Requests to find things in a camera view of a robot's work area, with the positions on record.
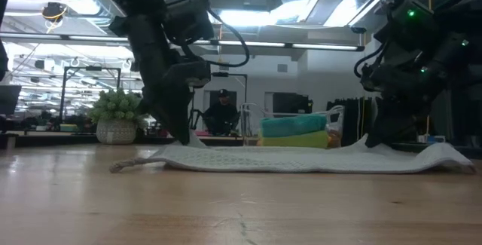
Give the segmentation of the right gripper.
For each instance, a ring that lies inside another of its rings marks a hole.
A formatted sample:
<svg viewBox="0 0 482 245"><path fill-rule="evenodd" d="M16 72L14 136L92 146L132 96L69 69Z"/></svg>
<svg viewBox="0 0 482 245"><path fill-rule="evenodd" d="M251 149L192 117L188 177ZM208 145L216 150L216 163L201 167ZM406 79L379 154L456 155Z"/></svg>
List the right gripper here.
<svg viewBox="0 0 482 245"><path fill-rule="evenodd" d="M378 92L377 113L365 145L391 145L426 118L426 107L471 61L471 11L454 4L430 11L416 0L397 0L374 34L380 46L359 60L366 91Z"/></svg>

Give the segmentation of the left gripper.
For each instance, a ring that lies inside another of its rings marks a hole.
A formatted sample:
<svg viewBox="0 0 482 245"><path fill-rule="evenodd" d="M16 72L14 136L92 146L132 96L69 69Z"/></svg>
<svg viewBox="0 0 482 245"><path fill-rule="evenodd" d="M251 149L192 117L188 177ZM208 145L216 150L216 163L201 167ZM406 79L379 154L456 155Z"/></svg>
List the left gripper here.
<svg viewBox="0 0 482 245"><path fill-rule="evenodd" d="M182 145L190 142L189 89L203 87L211 79L210 65L189 45L211 37L204 10L129 14L129 43L144 82L138 109L154 117Z"/></svg>

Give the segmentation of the clear plastic bin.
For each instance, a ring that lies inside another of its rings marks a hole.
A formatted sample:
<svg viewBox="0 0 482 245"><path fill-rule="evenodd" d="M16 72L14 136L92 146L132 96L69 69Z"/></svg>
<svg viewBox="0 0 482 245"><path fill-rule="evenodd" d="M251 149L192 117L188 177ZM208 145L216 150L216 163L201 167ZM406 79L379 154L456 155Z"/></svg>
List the clear plastic bin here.
<svg viewBox="0 0 482 245"><path fill-rule="evenodd" d="M247 146L257 146L257 141L261 135L260 122L265 118L284 118L297 115L319 114L327 118L327 124L324 131L338 130L343 133L343 118L345 109L343 106L335 106L327 112L314 113L272 113L264 111L260 106L254 103L244 103L241 105L241 134L243 144Z"/></svg>

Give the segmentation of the teal microfiber towel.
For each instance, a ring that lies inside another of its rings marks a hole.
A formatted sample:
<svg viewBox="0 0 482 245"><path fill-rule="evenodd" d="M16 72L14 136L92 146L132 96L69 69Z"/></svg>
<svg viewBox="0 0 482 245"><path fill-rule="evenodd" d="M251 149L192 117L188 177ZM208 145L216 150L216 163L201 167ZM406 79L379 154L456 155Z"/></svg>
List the teal microfiber towel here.
<svg viewBox="0 0 482 245"><path fill-rule="evenodd" d="M264 137L298 136L325 129L327 118L324 115L308 114L284 118L265 118L260 122Z"/></svg>

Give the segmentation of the lime green microfiber towel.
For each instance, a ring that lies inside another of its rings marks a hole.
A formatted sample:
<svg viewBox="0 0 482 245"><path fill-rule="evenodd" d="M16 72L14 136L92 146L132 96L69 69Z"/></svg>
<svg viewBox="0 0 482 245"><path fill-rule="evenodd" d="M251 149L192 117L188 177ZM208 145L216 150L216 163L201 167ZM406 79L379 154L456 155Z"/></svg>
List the lime green microfiber towel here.
<svg viewBox="0 0 482 245"><path fill-rule="evenodd" d="M305 133L296 136L281 136L281 137L260 137L257 141L257 146L277 146L277 147L306 147L326 149L330 136L324 130Z"/></svg>

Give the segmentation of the grey microfiber towel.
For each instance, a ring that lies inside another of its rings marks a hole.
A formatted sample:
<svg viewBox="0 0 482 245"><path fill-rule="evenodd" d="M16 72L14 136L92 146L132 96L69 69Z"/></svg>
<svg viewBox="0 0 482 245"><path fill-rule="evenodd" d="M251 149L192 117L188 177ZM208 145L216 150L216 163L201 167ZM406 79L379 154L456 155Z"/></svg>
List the grey microfiber towel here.
<svg viewBox="0 0 482 245"><path fill-rule="evenodd" d="M109 171L163 162L171 167L203 172L252 173L419 173L444 166L474 171L475 165L452 145L440 142L419 153L395 150L380 144L368 148L363 136L358 142L337 149L305 147L261 147L205 145L191 134L188 145L174 142L161 147L147 158L113 163Z"/></svg>

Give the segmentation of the blue white box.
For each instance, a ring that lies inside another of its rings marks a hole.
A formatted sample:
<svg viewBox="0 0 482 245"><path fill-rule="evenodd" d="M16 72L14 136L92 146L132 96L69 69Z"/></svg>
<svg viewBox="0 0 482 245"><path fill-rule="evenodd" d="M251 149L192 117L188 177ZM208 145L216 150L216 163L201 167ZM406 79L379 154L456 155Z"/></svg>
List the blue white box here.
<svg viewBox="0 0 482 245"><path fill-rule="evenodd" d="M435 144L440 142L446 142L445 136L433 136L433 135L419 135L417 137L417 142L422 144Z"/></svg>

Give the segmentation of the person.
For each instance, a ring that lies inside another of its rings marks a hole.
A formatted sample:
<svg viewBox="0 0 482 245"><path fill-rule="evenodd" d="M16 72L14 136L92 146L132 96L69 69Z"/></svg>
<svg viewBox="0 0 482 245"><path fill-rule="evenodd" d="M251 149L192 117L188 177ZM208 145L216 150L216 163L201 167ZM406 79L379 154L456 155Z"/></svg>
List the person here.
<svg viewBox="0 0 482 245"><path fill-rule="evenodd" d="M220 89L218 101L212 104L204 113L203 120L207 130L213 136L229 136L236 134L240 113L229 100L229 91Z"/></svg>

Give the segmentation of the green artificial potted plant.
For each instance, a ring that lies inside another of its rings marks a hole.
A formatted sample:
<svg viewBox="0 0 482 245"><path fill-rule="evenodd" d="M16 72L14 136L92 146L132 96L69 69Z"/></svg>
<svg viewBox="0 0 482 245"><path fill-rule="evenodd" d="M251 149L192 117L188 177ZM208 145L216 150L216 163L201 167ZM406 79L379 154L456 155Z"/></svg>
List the green artificial potted plant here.
<svg viewBox="0 0 482 245"><path fill-rule="evenodd" d="M102 144L129 145L139 130L145 128L148 117L139 112L139 93L124 89L101 91L87 116L96 125L96 137Z"/></svg>

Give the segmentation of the long ceiling light bar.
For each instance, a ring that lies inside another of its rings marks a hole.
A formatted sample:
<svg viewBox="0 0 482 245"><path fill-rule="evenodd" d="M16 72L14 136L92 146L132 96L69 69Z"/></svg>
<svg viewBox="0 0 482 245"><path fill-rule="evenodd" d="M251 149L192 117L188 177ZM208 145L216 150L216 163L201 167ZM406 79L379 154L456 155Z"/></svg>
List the long ceiling light bar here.
<svg viewBox="0 0 482 245"><path fill-rule="evenodd" d="M127 46L127 38L114 36L55 35L18 32L0 32L0 38L10 42L38 42L53 44L104 44L105 46ZM364 46L341 44L303 44L268 41L246 41L248 47L269 47L318 51L363 51Z"/></svg>

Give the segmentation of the black background monitor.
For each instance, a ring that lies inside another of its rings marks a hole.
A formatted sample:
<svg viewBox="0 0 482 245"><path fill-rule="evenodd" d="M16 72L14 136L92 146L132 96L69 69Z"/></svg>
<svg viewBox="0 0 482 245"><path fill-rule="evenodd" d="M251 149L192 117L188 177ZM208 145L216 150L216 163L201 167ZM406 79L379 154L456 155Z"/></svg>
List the black background monitor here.
<svg viewBox="0 0 482 245"><path fill-rule="evenodd" d="M21 89L20 85L0 85L0 115L15 112Z"/></svg>

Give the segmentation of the black background rig frame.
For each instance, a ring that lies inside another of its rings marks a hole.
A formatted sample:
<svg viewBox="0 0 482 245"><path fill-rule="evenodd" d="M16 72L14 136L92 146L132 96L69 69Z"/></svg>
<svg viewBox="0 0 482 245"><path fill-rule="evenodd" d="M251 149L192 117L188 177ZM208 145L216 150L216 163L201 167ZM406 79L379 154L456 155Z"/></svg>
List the black background rig frame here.
<svg viewBox="0 0 482 245"><path fill-rule="evenodd" d="M247 102L247 93L248 93L248 75L247 74L242 74L242 73L229 73L229 72L212 72L211 73L212 77L215 78L229 78L229 77L242 77L244 78L244 83L243 83L243 88L244 88L244 103ZM241 118L241 110L239 109L236 117L233 119L233 121L230 123L230 136L234 136L235 138L240 138L242 134L239 131L235 131L234 129L237 127L239 124L239 120Z"/></svg>
<svg viewBox="0 0 482 245"><path fill-rule="evenodd" d="M65 112L65 98L66 98L66 83L67 81L74 75L77 74L80 70L86 71L94 71L94 72L101 72L102 70L105 71L116 71L117 75L114 76L114 80L116 81L116 88L121 87L121 68L108 68L102 66L65 66L63 72L63 84L61 87L61 99L60 99L60 108L59 108L59 122L63 122L64 112Z"/></svg>

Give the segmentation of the black aluminium table frame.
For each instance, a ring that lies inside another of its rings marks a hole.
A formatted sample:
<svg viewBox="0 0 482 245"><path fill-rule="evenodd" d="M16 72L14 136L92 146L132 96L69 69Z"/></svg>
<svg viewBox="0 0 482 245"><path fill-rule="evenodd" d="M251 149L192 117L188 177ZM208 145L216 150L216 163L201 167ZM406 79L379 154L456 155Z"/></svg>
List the black aluminium table frame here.
<svg viewBox="0 0 482 245"><path fill-rule="evenodd" d="M14 147L40 147L52 145L74 145L74 144L94 144L99 143L95 134L76 134L45 131L10 131L0 134L0 149L6 149L8 143L15 139ZM162 138L155 136L142 136L134 140L135 144L143 145L166 145L173 143L173 138ZM207 146L242 146L242 138L232 137L201 137L201 142ZM393 149L403 152L419 152L427 145L415 143L394 143L390 145ZM469 159L482 160L482 149L473 147L455 146L455 149Z"/></svg>

